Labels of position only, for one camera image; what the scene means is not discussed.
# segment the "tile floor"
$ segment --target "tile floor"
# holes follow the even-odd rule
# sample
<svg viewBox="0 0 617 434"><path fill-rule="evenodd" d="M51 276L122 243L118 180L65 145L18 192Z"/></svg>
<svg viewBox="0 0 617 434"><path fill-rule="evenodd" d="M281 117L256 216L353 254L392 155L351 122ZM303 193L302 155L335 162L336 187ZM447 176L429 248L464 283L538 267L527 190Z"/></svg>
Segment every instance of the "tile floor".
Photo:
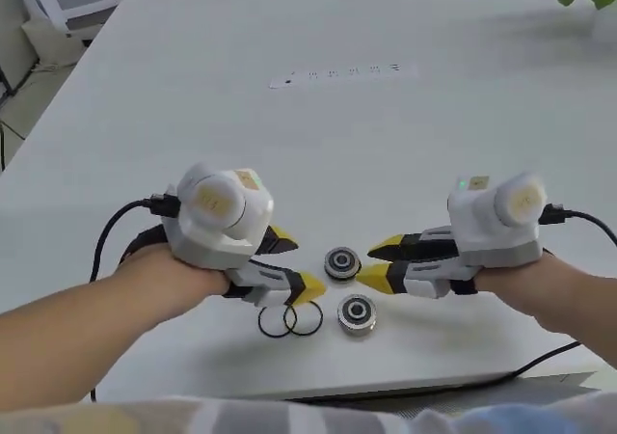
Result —
<svg viewBox="0 0 617 434"><path fill-rule="evenodd" d="M19 93L0 108L0 119L27 139L71 72L72 68L61 68L57 71L32 74ZM5 138L5 154L9 166L22 141L10 130L5 131ZM582 386L617 391L617 370L606 366L588 378Z"/></svg>

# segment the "table surface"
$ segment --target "table surface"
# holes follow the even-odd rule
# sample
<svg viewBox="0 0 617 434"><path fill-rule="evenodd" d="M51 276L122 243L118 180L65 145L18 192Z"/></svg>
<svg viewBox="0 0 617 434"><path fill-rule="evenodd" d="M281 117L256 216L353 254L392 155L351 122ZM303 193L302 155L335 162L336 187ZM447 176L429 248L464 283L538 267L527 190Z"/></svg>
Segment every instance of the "table surface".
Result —
<svg viewBox="0 0 617 434"><path fill-rule="evenodd" d="M85 282L111 214L200 160L257 169L274 222L301 243L276 262L322 277L335 246L365 253L446 224L459 173L535 170L551 201L617 226L617 57L589 40L591 17L584 2L555 0L127 0L0 179L0 310ZM374 63L415 75L269 88L291 71ZM102 273L155 223L143 212L122 219ZM592 226L543 236L568 261L615 274L614 248ZM351 293L376 303L368 339L336 323ZM207 300L140 339L99 397L423 387L509 371L569 341L485 294L431 301L350 285L319 303L319 333L268 339L253 307ZM279 312L267 326L281 326ZM310 308L299 315L314 322ZM578 349L531 374L599 363Z"/></svg>

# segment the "sleeve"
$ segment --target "sleeve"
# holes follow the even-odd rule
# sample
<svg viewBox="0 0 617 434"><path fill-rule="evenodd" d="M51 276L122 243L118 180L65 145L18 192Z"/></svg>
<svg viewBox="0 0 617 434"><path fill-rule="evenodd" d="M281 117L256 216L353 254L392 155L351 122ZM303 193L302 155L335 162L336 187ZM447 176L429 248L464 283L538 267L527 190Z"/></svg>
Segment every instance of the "sleeve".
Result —
<svg viewBox="0 0 617 434"><path fill-rule="evenodd" d="M497 405L448 418L269 401L177 397L123 404L71 405L0 416L7 434L594 434L617 432L617 393L577 397L548 407Z"/></svg>

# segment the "black rubber ring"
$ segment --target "black rubber ring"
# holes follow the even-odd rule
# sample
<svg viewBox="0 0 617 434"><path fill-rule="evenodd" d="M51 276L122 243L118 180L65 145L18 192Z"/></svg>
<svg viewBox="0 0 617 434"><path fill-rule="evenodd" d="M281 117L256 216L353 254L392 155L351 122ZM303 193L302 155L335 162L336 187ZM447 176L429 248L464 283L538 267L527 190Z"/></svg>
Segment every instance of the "black rubber ring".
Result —
<svg viewBox="0 0 617 434"><path fill-rule="evenodd" d="M259 315L257 316L257 328L259 328L259 331L261 332L263 336L267 336L268 338L272 338L272 339L278 339L278 338L284 338L285 336L292 333L292 331L287 326L287 321L285 320L285 317L287 317L287 312L289 312L289 309L291 309L291 311L293 312L293 317L294 317L293 327L295 327L298 324L298 314L296 313L293 307L287 306L287 309L285 309L285 313L283 315L283 322L285 324L285 328L287 328L287 331L284 333L281 333L280 335L273 335L272 333L268 333L266 330L263 329L263 326L261 325L261 316L263 315L266 309L268 308L264 307L263 309L261 309L259 311Z"/></svg>
<svg viewBox="0 0 617 434"><path fill-rule="evenodd" d="M288 333L291 333L292 335L295 335L295 336L302 336L302 337L312 336L315 333L317 333L319 329L321 328L321 325L324 324L324 311L321 309L321 307L319 307L319 304L317 304L314 301L308 301L308 303L313 304L319 311L319 323L317 324L314 330L311 330L307 333L298 333L297 331L293 331L296 325L298 324L298 314L296 313L296 310L292 306L289 306L287 310L285 311L285 313L282 315L282 322L284 323L285 328L287 328ZM296 320L292 326L289 326L287 324L287 312L289 312L289 309L291 309L294 312L295 317L296 317Z"/></svg>

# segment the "metal bearing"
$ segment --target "metal bearing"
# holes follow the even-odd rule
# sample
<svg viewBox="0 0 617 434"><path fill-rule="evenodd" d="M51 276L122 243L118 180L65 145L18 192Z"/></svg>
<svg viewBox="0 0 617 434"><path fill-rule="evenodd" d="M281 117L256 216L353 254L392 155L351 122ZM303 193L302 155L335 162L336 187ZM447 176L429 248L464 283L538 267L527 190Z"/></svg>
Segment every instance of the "metal bearing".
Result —
<svg viewBox="0 0 617 434"><path fill-rule="evenodd" d="M349 248L339 247L332 249L326 255L324 263L326 273L337 282L348 282L360 272L362 264L358 255Z"/></svg>
<svg viewBox="0 0 617 434"><path fill-rule="evenodd" d="M366 336L377 323L375 304L366 296L352 294L338 304L338 324L354 337Z"/></svg>

